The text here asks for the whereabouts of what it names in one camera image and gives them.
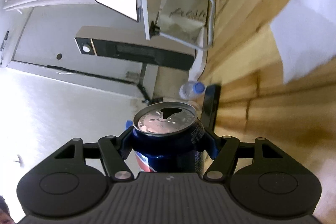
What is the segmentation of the blue Pepsi can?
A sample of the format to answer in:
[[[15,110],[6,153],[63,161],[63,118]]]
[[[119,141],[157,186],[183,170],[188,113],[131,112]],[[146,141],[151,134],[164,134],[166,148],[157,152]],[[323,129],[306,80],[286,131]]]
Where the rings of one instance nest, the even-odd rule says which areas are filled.
[[[143,172],[203,174],[205,128],[195,108],[184,102],[160,102],[133,118],[133,150]]]

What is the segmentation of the white paper towel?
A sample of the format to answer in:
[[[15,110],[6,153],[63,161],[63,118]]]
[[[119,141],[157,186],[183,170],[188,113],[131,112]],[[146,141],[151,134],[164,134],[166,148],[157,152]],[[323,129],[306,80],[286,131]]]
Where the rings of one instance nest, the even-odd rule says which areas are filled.
[[[290,0],[270,29],[287,84],[335,57],[335,0]]]

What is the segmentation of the black flat device on table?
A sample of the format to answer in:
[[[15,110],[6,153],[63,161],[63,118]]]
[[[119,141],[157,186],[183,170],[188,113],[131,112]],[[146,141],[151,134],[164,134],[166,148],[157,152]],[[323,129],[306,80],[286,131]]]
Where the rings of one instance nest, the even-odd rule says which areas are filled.
[[[207,130],[214,131],[215,129],[220,96],[221,86],[218,84],[210,85],[205,90],[201,122]]]

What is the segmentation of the lying clear water bottle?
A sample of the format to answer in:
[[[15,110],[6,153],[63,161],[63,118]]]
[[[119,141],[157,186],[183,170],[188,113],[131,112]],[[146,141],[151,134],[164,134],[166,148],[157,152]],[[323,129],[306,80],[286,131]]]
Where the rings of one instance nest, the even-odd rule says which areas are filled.
[[[179,89],[179,95],[183,100],[193,100],[200,97],[206,90],[206,86],[199,81],[189,81]]]

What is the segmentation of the white folding laptop stand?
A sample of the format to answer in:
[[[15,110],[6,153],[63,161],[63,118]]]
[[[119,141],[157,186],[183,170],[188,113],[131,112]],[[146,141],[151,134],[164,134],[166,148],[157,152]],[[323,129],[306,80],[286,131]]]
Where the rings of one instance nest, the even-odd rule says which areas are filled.
[[[208,51],[214,39],[214,0],[141,0],[145,38],[170,39]]]

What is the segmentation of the black tower appliance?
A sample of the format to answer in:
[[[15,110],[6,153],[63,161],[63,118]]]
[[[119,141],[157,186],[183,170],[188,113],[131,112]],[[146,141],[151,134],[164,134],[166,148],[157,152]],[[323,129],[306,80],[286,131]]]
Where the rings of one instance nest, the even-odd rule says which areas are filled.
[[[141,31],[83,26],[75,36],[81,54],[134,61],[188,71],[195,50],[173,40],[155,36],[150,40]]]

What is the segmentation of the white fresh paper bag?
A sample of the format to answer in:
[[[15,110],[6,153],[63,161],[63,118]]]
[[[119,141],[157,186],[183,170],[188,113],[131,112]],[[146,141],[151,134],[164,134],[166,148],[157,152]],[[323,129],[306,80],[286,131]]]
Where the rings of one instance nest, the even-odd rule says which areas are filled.
[[[176,38],[194,43],[206,25],[209,0],[162,0],[156,25]]]

